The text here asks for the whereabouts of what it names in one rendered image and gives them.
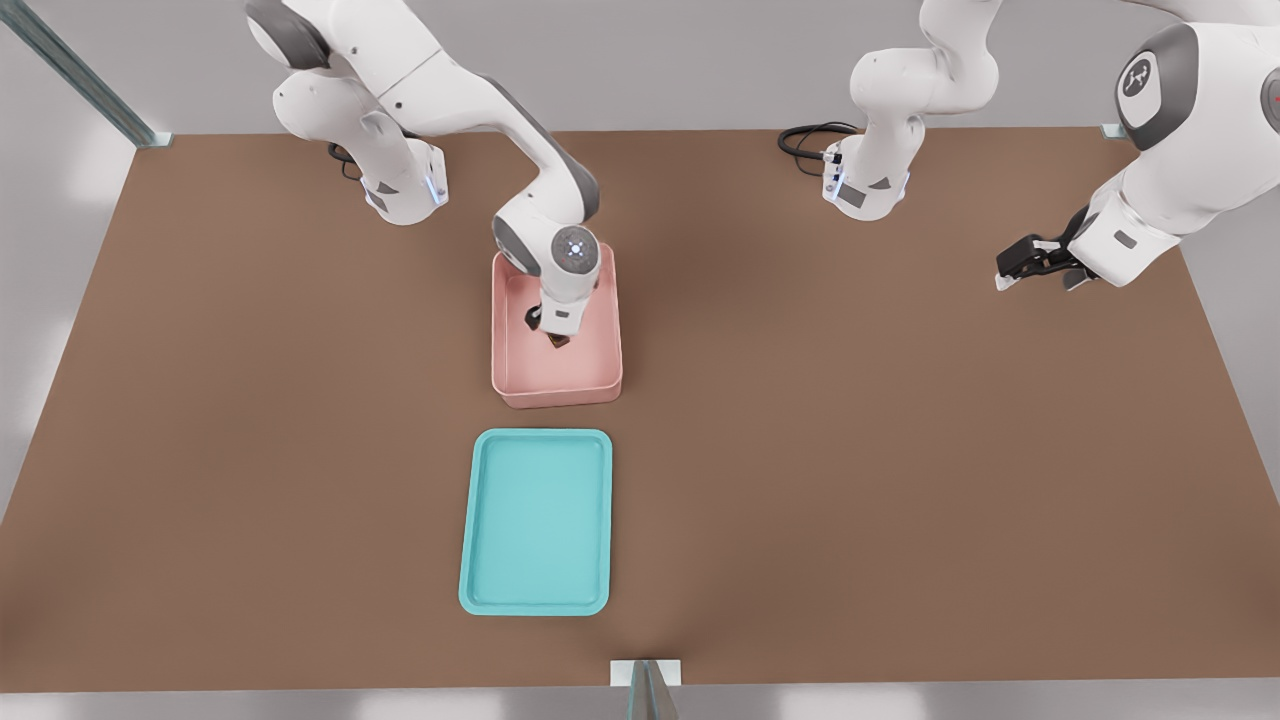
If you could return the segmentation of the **pale blue-green tray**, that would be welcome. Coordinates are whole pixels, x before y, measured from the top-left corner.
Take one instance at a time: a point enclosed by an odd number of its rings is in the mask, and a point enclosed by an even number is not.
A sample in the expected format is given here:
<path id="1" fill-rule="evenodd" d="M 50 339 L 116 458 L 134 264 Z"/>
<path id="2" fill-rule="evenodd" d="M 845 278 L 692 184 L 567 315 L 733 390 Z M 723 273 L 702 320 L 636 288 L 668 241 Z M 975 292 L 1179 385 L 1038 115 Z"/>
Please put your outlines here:
<path id="1" fill-rule="evenodd" d="M 611 592 L 613 443 L 598 429 L 495 428 L 475 441 L 460 605 L 590 618 Z"/>

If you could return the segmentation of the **pink rectangular box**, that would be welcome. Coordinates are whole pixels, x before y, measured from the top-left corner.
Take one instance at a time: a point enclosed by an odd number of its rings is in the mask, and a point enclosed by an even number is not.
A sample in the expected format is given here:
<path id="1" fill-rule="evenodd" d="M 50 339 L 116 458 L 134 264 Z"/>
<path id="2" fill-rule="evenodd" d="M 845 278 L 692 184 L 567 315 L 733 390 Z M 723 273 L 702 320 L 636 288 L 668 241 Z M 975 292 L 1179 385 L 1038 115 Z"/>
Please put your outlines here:
<path id="1" fill-rule="evenodd" d="M 492 263 L 492 387 L 516 409 L 607 404 L 620 397 L 623 359 L 614 254 L 602 245 L 602 272 L 581 331 L 556 348 L 531 331 L 525 313 L 539 300 L 538 279 L 497 254 Z"/>

